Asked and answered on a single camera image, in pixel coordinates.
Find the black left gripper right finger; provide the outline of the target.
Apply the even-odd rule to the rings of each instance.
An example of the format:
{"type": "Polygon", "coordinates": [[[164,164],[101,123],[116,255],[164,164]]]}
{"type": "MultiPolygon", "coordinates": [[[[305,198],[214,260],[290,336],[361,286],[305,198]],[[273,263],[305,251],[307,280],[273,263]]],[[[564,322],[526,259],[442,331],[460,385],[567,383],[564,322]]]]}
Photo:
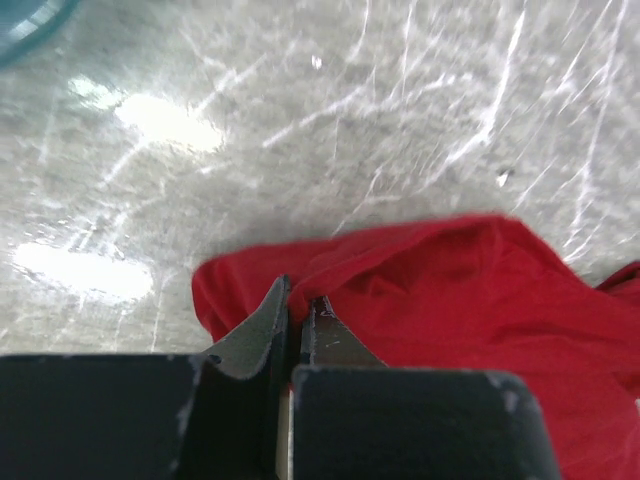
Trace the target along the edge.
{"type": "MultiPolygon", "coordinates": [[[[347,367],[378,367],[377,358],[338,318],[327,297],[311,302],[302,325],[300,355],[294,364],[329,364],[347,367]]],[[[279,404],[279,478],[293,478],[293,392],[282,388],[279,404]]]]}

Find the bright red t shirt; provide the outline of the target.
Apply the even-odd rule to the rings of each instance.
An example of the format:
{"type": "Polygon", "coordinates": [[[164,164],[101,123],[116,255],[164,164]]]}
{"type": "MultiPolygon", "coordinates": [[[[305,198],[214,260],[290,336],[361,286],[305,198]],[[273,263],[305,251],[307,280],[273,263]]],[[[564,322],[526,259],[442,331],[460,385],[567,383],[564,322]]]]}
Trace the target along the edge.
{"type": "Polygon", "coordinates": [[[327,298],[390,366],[520,376],[565,478],[638,477],[637,263],[592,287],[519,220],[455,217],[215,257],[192,278],[196,316],[221,339],[282,275],[294,319],[327,298]]]}

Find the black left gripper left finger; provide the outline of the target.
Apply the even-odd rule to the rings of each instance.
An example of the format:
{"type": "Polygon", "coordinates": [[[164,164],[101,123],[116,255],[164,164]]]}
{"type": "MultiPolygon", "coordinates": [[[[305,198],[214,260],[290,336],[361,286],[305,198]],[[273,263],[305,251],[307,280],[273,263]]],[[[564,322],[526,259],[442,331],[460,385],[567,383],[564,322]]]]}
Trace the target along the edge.
{"type": "Polygon", "coordinates": [[[287,380],[289,279],[206,351],[192,410],[194,479],[275,479],[287,380]]]}

